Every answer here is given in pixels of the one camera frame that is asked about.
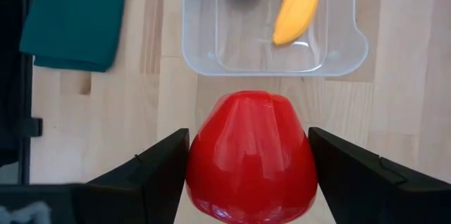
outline toy food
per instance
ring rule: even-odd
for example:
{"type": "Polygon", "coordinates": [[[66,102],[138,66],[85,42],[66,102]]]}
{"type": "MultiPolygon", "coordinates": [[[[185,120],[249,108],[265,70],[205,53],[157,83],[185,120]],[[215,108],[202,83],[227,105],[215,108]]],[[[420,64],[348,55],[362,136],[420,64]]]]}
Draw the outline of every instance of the toy food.
{"type": "Polygon", "coordinates": [[[317,5],[318,0],[282,0],[273,42],[287,44],[302,35],[313,20],[317,5]]]}
{"type": "Polygon", "coordinates": [[[221,97],[195,137],[187,192],[225,223],[286,223],[313,204],[309,140],[290,101],[262,91],[221,97]]]}

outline wood grain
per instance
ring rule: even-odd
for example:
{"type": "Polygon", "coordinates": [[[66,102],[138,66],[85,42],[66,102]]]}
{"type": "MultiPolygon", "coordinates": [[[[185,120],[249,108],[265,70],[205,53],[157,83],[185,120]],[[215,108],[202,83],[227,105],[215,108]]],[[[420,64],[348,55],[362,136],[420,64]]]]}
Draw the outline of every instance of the wood grain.
{"type": "MultiPolygon", "coordinates": [[[[31,182],[87,181],[179,127],[192,138],[216,100],[258,89],[291,100],[320,126],[451,182],[451,1],[357,0],[368,60],[337,78],[205,77],[184,62],[182,0],[127,0],[115,66],[105,74],[34,68],[31,182]]],[[[218,223],[183,194],[176,223],[218,223]]],[[[293,223],[333,223],[319,191],[293,223]]]]}

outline banana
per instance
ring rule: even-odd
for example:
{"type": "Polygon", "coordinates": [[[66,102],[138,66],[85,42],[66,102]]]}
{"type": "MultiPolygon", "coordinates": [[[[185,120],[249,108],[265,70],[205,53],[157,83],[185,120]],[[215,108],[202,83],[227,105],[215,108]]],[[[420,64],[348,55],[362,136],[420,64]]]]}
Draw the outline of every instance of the banana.
{"type": "Polygon", "coordinates": [[[302,35],[313,20],[317,6],[318,0],[282,0],[274,27],[274,44],[287,44],[302,35]]]}

